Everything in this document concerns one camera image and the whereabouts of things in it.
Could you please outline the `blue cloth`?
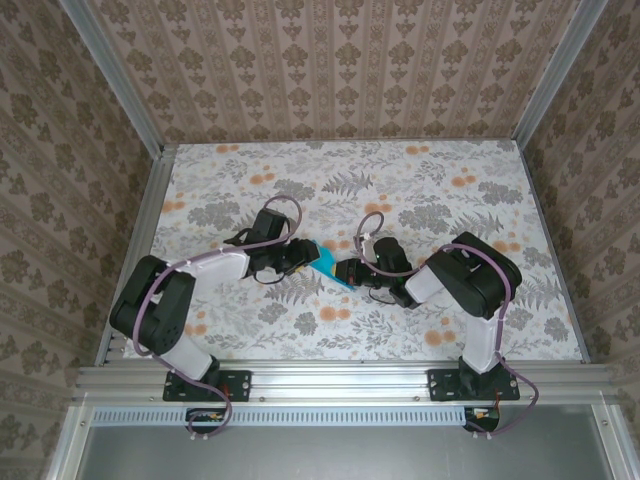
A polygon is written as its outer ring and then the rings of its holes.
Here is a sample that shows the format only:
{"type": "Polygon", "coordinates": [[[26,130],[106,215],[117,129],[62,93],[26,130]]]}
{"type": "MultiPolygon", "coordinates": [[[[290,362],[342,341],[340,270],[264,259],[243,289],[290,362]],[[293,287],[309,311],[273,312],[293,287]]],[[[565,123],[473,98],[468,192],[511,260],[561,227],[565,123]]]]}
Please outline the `blue cloth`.
{"type": "Polygon", "coordinates": [[[339,279],[335,275],[336,271],[336,261],[333,257],[333,254],[330,249],[320,245],[318,242],[313,242],[314,246],[317,248],[318,257],[310,263],[310,267],[319,272],[320,274],[326,276],[330,280],[338,283],[339,285],[353,291],[355,289],[354,286],[349,285],[344,280],[339,279]]]}

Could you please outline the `grey metal panel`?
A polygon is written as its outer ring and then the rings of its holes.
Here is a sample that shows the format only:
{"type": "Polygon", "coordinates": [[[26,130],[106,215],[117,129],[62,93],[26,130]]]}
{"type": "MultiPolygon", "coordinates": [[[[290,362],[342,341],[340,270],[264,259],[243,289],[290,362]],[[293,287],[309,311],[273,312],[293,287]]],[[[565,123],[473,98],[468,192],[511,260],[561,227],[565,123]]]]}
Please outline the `grey metal panel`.
{"type": "Polygon", "coordinates": [[[458,428],[99,427],[78,480],[613,480],[590,426],[492,440],[458,428]]]}

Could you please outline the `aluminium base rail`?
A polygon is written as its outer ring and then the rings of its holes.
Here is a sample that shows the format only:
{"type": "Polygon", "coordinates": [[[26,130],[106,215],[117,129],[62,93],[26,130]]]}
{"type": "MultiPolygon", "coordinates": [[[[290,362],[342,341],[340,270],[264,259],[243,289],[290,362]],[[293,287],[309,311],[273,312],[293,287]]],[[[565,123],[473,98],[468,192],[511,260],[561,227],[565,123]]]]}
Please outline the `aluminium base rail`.
{"type": "MultiPolygon", "coordinates": [[[[456,367],[454,361],[283,361],[222,363],[224,370],[252,373],[250,404],[280,406],[408,406],[430,401],[427,373],[456,367]]],[[[576,361],[515,361],[512,368],[529,379],[519,404],[533,396],[542,405],[615,403],[605,366],[576,361]]],[[[72,401],[86,405],[155,406],[161,403],[163,366],[126,359],[80,370],[72,401]]]]}

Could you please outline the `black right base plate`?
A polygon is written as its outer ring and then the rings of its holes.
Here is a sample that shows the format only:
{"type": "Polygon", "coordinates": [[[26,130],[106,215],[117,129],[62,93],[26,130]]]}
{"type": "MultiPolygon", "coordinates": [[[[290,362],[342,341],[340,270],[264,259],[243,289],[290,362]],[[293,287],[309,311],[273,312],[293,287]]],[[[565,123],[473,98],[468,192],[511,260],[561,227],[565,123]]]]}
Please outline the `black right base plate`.
{"type": "Polygon", "coordinates": [[[506,370],[477,374],[473,370],[432,369],[427,372],[432,401],[519,400],[517,380],[506,370]]]}

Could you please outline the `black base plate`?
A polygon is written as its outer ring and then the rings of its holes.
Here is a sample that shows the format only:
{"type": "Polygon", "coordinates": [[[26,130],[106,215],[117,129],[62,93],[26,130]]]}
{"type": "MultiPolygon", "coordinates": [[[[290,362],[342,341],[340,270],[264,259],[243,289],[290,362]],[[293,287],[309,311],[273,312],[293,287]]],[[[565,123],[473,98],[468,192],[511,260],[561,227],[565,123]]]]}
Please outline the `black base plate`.
{"type": "Polygon", "coordinates": [[[473,370],[432,369],[427,372],[432,401],[519,400],[517,380],[506,370],[477,374],[473,370]]]}
{"type": "MultiPolygon", "coordinates": [[[[249,370],[218,370],[207,373],[201,383],[213,385],[231,402],[248,402],[252,387],[249,370]]],[[[221,398],[208,389],[197,387],[169,372],[165,379],[163,400],[166,402],[215,402],[221,398]]]]}

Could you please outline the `aluminium table side rail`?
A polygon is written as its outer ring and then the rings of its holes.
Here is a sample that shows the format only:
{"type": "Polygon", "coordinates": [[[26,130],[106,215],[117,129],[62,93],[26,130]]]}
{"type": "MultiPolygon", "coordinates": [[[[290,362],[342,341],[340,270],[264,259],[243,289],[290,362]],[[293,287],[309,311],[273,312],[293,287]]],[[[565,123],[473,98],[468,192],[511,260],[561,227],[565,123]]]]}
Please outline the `aluminium table side rail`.
{"type": "Polygon", "coordinates": [[[176,144],[164,146],[160,157],[152,163],[148,182],[114,293],[112,306],[115,305],[138,260],[151,251],[166,191],[170,183],[177,150],[178,146],[176,144]]]}
{"type": "Polygon", "coordinates": [[[571,326],[573,328],[573,332],[574,335],[576,337],[576,341],[579,347],[579,351],[581,354],[581,362],[582,363],[591,363],[592,359],[591,356],[589,354],[588,348],[586,346],[586,342],[584,340],[584,336],[583,336],[583,332],[581,330],[581,326],[580,326],[580,322],[578,320],[569,290],[568,290],[568,286],[555,250],[555,247],[553,245],[553,241],[552,241],[552,237],[550,235],[549,232],[549,228],[546,222],[546,218],[544,215],[544,209],[542,208],[541,205],[541,201],[539,199],[539,196],[536,192],[535,189],[535,184],[532,178],[532,174],[530,172],[529,166],[527,164],[525,155],[523,153],[523,149],[519,146],[519,144],[516,141],[513,141],[514,145],[517,147],[517,151],[523,166],[523,170],[524,173],[526,174],[527,180],[528,180],[528,184],[529,184],[529,188],[530,188],[530,194],[531,194],[531,198],[536,206],[536,210],[537,210],[537,215],[539,217],[539,222],[541,224],[542,230],[544,232],[544,236],[546,239],[546,243],[547,243],[547,247],[549,250],[549,255],[552,259],[552,263],[554,265],[554,269],[555,269],[555,273],[559,282],[559,286],[561,288],[561,292],[565,301],[565,306],[567,307],[567,312],[568,312],[568,317],[569,320],[571,322],[571,326]]]}

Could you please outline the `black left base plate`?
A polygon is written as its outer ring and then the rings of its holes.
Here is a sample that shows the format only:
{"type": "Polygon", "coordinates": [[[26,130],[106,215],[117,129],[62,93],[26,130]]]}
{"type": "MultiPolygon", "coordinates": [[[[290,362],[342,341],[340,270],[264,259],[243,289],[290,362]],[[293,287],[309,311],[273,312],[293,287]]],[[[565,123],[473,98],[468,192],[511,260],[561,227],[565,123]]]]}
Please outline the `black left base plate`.
{"type": "MultiPolygon", "coordinates": [[[[207,373],[201,383],[213,385],[231,402],[248,402],[252,387],[249,370],[218,370],[207,373]]],[[[165,379],[163,400],[166,402],[215,402],[221,398],[208,389],[197,387],[169,372],[165,379]]]]}

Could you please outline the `aluminium frame post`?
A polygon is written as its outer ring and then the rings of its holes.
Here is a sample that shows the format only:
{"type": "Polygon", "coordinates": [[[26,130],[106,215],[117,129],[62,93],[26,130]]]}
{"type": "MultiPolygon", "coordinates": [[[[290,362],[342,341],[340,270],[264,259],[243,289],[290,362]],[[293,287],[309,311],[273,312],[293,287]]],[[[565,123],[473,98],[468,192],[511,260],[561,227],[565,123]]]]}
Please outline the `aluminium frame post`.
{"type": "Polygon", "coordinates": [[[59,0],[96,65],[115,94],[153,162],[161,158],[164,140],[137,92],[113,42],[90,8],[89,0],[59,0]]]}
{"type": "Polygon", "coordinates": [[[562,83],[568,78],[607,3],[608,0],[581,0],[577,6],[512,135],[520,150],[531,140],[562,83]]]}

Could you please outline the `aluminium lower frame bar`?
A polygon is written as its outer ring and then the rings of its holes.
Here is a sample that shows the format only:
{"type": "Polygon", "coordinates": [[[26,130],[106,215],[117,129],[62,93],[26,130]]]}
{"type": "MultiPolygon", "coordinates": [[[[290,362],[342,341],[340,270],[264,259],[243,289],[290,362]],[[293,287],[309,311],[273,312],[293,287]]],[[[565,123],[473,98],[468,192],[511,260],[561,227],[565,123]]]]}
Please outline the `aluminium lower frame bar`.
{"type": "Polygon", "coordinates": [[[619,405],[594,404],[592,412],[614,480],[640,480],[640,457],[619,405]]]}
{"type": "Polygon", "coordinates": [[[91,406],[68,409],[46,480],[76,480],[93,417],[91,406]]]}

